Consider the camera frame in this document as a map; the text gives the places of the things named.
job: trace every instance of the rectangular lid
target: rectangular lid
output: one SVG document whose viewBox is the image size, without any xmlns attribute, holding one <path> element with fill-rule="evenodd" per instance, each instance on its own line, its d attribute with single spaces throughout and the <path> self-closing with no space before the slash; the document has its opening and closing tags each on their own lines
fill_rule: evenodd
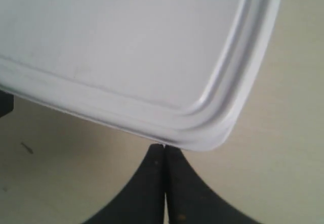
<svg viewBox="0 0 324 224">
<path fill-rule="evenodd" d="M 178 147 L 214 147 L 251 88 L 278 1 L 0 0 L 0 85 Z"/>
</svg>

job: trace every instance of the white plastic tray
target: white plastic tray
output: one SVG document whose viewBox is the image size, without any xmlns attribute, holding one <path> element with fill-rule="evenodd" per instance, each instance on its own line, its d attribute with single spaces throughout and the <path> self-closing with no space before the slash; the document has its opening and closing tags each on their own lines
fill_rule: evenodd
<svg viewBox="0 0 324 224">
<path fill-rule="evenodd" d="M 222 144 L 279 0 L 0 0 L 0 87 L 191 150 Z"/>
</svg>

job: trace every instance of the white surface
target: white surface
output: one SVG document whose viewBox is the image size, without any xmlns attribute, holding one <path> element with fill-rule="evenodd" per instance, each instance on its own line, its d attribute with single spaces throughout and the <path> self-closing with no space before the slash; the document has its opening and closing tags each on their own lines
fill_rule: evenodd
<svg viewBox="0 0 324 224">
<path fill-rule="evenodd" d="M 0 0 L 0 86 L 167 144 L 221 144 L 279 0 Z"/>
<path fill-rule="evenodd" d="M 264 224 L 324 223 L 323 4 L 282 0 L 264 63 L 227 143 L 185 152 L 214 191 Z M 0 119 L 0 136 L 6 135 L 0 223 L 81 223 L 117 194 L 147 150 L 139 137 L 15 103 Z"/>
</svg>

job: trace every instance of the black curved support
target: black curved support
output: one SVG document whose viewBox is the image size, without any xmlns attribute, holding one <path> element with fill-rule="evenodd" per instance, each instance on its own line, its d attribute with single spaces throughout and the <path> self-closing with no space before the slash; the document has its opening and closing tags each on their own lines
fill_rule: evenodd
<svg viewBox="0 0 324 224">
<path fill-rule="evenodd" d="M 140 167 L 124 189 L 84 224 L 162 224 L 164 147 L 151 145 Z"/>
<path fill-rule="evenodd" d="M 14 96 L 0 91 L 0 118 L 14 109 Z"/>
<path fill-rule="evenodd" d="M 165 168 L 170 224 L 257 224 L 215 194 L 179 149 L 165 148 Z"/>
</svg>

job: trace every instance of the tabletop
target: tabletop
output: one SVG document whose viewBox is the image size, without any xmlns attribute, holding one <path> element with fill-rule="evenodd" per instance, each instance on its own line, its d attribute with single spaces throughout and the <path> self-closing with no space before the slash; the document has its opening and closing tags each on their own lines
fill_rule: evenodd
<svg viewBox="0 0 324 224">
<path fill-rule="evenodd" d="M 324 223 L 324 0 L 282 0 L 227 142 L 184 151 L 201 178 L 262 223 Z M 80 223 L 109 202 L 149 140 L 15 99 L 0 119 L 0 222 Z"/>
</svg>

